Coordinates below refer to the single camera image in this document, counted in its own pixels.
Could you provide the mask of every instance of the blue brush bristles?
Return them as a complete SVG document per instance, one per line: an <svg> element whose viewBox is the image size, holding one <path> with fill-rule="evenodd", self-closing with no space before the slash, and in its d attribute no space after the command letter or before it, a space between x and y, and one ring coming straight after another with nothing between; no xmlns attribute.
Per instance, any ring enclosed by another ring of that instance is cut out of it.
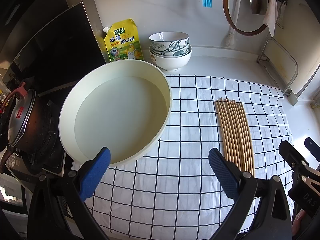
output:
<svg viewBox="0 0 320 240"><path fill-rule="evenodd" d="M212 0L202 0L203 7L212 7Z"/></svg>

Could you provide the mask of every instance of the metal screw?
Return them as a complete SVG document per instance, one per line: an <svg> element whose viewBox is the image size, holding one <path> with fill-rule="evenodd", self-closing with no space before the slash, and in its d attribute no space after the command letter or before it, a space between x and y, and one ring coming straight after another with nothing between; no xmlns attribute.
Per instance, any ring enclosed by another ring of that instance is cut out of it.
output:
<svg viewBox="0 0 320 240"><path fill-rule="evenodd" d="M73 178L73 177L76 176L76 175L77 175L77 172L74 171L74 170L69 171L69 173L68 173L68 176L69 176L70 178Z"/></svg>
<svg viewBox="0 0 320 240"><path fill-rule="evenodd" d="M278 176L273 176L273 179L276 181L276 182L279 182L280 181L280 178Z"/></svg>
<svg viewBox="0 0 320 240"><path fill-rule="evenodd" d="M46 175L42 174L39 176L39 181L44 181L46 178Z"/></svg>
<svg viewBox="0 0 320 240"><path fill-rule="evenodd" d="M247 171L243 172L242 175L247 179L251 178L251 174L249 172L247 172Z"/></svg>

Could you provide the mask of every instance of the checkered tablecloth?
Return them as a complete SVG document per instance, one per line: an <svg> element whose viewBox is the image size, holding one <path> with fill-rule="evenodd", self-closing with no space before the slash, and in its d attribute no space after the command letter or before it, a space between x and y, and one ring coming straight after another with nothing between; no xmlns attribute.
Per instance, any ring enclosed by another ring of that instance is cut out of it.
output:
<svg viewBox="0 0 320 240"><path fill-rule="evenodd" d="M278 175L285 192L292 170L278 153L292 143L279 89L210 76L170 75L173 106L156 146L125 166L108 168L88 208L107 232L163 240L209 239L233 205L208 163L209 150L223 154L220 123L213 101L241 101L248 119L257 178ZM248 230L255 199L242 230ZM288 197L292 210L293 203Z"/></svg>

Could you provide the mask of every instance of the yellow seasoning pouch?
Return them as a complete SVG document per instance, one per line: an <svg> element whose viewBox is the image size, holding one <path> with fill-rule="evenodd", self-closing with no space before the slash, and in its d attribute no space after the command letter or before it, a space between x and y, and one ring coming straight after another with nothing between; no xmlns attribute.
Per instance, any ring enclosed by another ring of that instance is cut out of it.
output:
<svg viewBox="0 0 320 240"><path fill-rule="evenodd" d="M104 42L111 62L121 59L143 60L137 26L132 19L114 23Z"/></svg>

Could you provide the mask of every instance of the bowl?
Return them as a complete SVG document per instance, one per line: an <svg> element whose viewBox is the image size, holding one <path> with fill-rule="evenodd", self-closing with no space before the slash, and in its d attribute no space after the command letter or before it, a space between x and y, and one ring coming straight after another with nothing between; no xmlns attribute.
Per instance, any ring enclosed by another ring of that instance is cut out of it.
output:
<svg viewBox="0 0 320 240"><path fill-rule="evenodd" d="M182 49L171 51L171 52L159 52L159 51L154 50L152 47L151 47L151 49L152 49L153 54L157 54L157 55L161 55L161 56L169 56L169 57L182 56L182 55L188 53L188 51L189 51L189 40L188 40L188 44L186 46L184 46Z"/></svg>
<svg viewBox="0 0 320 240"><path fill-rule="evenodd" d="M175 70L178 70L179 68L182 68L189 62L191 53L192 53L192 47L191 45L189 45L188 53L183 56L164 57L160 55L155 55L152 53L151 46L149 47L149 53L150 53L151 60L158 67L163 68L164 70L167 70L167 71L175 71Z"/></svg>
<svg viewBox="0 0 320 240"><path fill-rule="evenodd" d="M60 140L81 164L107 147L110 166L125 165L158 142L171 107L171 87L159 68L141 60L111 62L72 88L60 113Z"/></svg>
<svg viewBox="0 0 320 240"><path fill-rule="evenodd" d="M189 35L181 32L156 33L149 37L151 47L158 52L180 50L189 42Z"/></svg>

